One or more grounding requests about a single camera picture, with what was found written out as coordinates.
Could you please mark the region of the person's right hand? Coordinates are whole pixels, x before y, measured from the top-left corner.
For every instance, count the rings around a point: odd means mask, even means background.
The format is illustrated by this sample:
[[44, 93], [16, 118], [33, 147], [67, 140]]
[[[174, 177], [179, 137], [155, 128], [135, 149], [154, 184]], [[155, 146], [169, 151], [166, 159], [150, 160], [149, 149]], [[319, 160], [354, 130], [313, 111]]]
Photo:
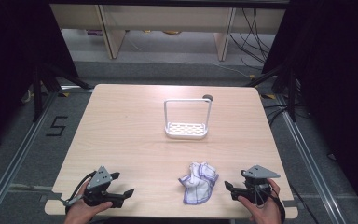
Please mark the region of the person's right hand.
[[281, 189], [274, 180], [269, 179], [268, 182], [272, 186], [272, 192], [262, 208], [258, 208], [242, 196], [238, 197], [238, 201], [251, 213], [249, 217], [251, 222], [256, 224], [282, 224], [281, 211], [276, 203]]

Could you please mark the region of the white wire cloth rack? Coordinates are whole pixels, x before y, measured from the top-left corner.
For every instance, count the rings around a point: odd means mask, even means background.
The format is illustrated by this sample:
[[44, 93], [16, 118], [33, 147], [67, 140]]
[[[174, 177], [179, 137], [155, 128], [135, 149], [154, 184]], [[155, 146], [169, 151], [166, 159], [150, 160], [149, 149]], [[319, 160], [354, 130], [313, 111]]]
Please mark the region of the white wire cloth rack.
[[209, 131], [210, 98], [166, 99], [165, 133], [170, 138], [202, 139]]

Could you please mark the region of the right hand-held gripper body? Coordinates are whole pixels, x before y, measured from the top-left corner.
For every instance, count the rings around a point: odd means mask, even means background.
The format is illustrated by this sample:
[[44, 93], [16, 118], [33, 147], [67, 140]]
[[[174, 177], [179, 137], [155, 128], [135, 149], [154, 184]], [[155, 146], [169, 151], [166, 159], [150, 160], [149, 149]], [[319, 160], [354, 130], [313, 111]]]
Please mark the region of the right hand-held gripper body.
[[241, 175], [245, 178], [244, 197], [257, 205], [264, 204], [271, 194], [272, 187], [269, 179], [281, 177], [278, 173], [261, 165], [254, 165], [248, 170], [241, 170]]

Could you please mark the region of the aluminium floor rail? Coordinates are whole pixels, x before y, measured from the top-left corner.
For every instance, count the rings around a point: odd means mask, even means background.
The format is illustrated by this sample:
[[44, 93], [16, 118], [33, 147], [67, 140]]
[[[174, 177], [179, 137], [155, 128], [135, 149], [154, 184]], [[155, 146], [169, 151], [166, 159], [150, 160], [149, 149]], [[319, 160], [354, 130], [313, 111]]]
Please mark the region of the aluminium floor rail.
[[293, 121], [293, 118], [288, 111], [283, 113], [283, 118], [289, 129], [289, 132], [294, 138], [299, 154], [301, 155], [301, 158], [306, 165], [306, 168], [310, 174], [310, 178], [321, 197], [324, 208], [326, 209], [326, 212], [332, 223], [347, 224], [347, 220], [344, 217], [337, 203], [337, 200], [334, 198], [331, 189], [328, 187], [324, 176], [322, 175], [321, 170], [316, 163], [316, 160], [313, 158], [310, 149], [298, 128], [298, 125], [295, 121]]
[[0, 205], [4, 200], [9, 186], [12, 183], [12, 180], [17, 175], [18, 171], [21, 168], [23, 161], [25, 160], [32, 143], [34, 142], [43, 122], [47, 116], [51, 105], [57, 98], [58, 93], [50, 93], [46, 98], [46, 101], [43, 103], [42, 111], [40, 112], [39, 117], [32, 122], [27, 134], [24, 136], [23, 140], [21, 141], [20, 146], [18, 147], [14, 157], [11, 159], [10, 163], [8, 164], [5, 172], [0, 178]]

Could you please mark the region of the black metal stand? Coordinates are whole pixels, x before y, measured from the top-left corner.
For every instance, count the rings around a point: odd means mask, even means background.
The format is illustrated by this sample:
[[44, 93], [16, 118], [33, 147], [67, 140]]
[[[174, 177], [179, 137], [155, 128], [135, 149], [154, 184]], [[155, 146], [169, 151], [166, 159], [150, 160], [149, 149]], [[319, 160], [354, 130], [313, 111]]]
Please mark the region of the black metal stand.
[[255, 87], [258, 84], [276, 76], [276, 80], [272, 86], [275, 93], [282, 93], [285, 89], [288, 90], [288, 113], [292, 122], [296, 122], [295, 115], [295, 99], [296, 99], [296, 73], [289, 65], [279, 65], [269, 72], [263, 74], [261, 77], [256, 78], [245, 84], [245, 87]]
[[82, 81], [77, 72], [73, 74], [67, 73], [63, 71], [58, 66], [48, 64], [48, 63], [40, 63], [34, 68], [33, 72], [33, 88], [34, 88], [34, 119], [33, 121], [37, 121], [43, 112], [42, 105], [42, 91], [41, 84], [44, 84], [48, 92], [57, 93], [62, 90], [61, 85], [59, 84], [56, 77], [63, 77], [64, 79], [76, 84], [81, 89], [84, 90], [92, 90], [93, 86]]

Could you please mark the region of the person's left hand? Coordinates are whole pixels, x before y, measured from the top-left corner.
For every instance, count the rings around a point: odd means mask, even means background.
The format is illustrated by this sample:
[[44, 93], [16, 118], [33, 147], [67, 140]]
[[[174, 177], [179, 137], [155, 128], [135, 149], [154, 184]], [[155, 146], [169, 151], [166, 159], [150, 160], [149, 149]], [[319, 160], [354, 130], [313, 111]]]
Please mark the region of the person's left hand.
[[80, 199], [71, 206], [63, 224], [88, 224], [97, 214], [109, 209], [112, 205], [111, 202], [105, 202], [89, 206], [83, 199]]

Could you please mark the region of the white cloth with purple lines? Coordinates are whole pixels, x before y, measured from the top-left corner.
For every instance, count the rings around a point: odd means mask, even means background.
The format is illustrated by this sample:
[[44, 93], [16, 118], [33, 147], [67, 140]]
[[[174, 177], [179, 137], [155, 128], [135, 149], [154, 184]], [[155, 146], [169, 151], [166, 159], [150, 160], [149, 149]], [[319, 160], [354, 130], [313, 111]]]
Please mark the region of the white cloth with purple lines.
[[178, 179], [185, 188], [183, 203], [189, 205], [206, 203], [212, 196], [219, 174], [207, 162], [192, 162], [189, 171], [188, 175]]

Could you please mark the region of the beige wooden desk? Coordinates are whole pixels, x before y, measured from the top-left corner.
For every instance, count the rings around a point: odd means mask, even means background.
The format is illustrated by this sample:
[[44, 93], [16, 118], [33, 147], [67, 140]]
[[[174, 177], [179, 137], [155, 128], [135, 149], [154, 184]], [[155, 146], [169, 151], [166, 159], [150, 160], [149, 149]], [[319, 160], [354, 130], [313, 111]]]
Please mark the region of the beige wooden desk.
[[115, 59], [127, 30], [206, 32], [214, 35], [217, 57], [227, 55], [228, 35], [250, 31], [273, 35], [284, 11], [263, 8], [150, 7], [52, 4], [62, 29], [100, 30], [108, 57]]

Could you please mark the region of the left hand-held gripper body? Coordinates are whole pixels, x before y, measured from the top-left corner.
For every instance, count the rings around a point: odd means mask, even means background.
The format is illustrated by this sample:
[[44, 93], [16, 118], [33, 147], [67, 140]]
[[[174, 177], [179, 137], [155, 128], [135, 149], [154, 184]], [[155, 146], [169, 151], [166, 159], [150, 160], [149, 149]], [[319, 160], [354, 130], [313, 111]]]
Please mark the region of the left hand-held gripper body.
[[112, 208], [121, 208], [124, 200], [120, 194], [108, 193], [111, 182], [110, 174], [104, 166], [101, 166], [89, 181], [84, 191], [84, 202], [89, 206], [96, 206], [101, 203], [111, 202]]

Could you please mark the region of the dark curtain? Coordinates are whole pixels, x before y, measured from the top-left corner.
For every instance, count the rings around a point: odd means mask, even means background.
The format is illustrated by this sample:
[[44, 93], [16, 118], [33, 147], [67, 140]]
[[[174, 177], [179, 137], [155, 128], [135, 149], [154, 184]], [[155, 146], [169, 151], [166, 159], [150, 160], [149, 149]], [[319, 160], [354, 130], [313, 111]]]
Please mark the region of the dark curtain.
[[265, 64], [286, 59], [296, 39], [293, 69], [325, 142], [358, 196], [358, 0], [289, 0]]
[[36, 75], [78, 81], [49, 0], [0, 0], [0, 133]]

